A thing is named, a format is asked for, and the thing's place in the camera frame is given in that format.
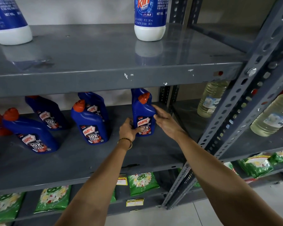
bangle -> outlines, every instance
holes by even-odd
[[[117,141],[117,143],[119,143],[120,140],[129,140],[130,141],[130,147],[128,148],[128,150],[132,148],[132,141],[130,139],[128,139],[128,138],[121,138],[121,139],[119,139]]]

bolt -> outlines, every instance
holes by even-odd
[[[270,69],[275,69],[277,66],[278,66],[277,62],[270,62],[267,67]]]
[[[250,68],[246,73],[249,75],[249,77],[253,76],[257,71],[257,68]]]

orange nozzle cap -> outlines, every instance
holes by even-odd
[[[78,113],[83,112],[84,108],[85,108],[85,100],[79,100],[73,105],[73,110]]]
[[[142,103],[143,105],[147,103],[148,99],[150,97],[150,93],[144,93],[142,95],[139,96],[139,102]]]
[[[39,97],[39,95],[31,95],[31,96],[27,96],[28,98],[32,98],[32,99],[36,99]]]
[[[9,108],[3,114],[3,119],[6,121],[16,121],[19,118],[19,112],[16,108]]]

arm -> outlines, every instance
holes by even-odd
[[[179,144],[223,225],[283,226],[283,218],[242,178],[188,137],[170,114],[154,107],[156,123]]]
[[[119,129],[119,138],[135,139],[140,128],[132,129],[130,119]],[[62,213],[55,226],[103,225],[130,141],[120,140]]]

clear plastic bottle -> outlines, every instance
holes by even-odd
[[[259,136],[268,137],[283,127],[283,94],[279,95],[250,126]]]
[[[205,118],[211,117],[228,84],[229,82],[227,81],[220,81],[211,82],[206,85],[197,108],[198,115]]]

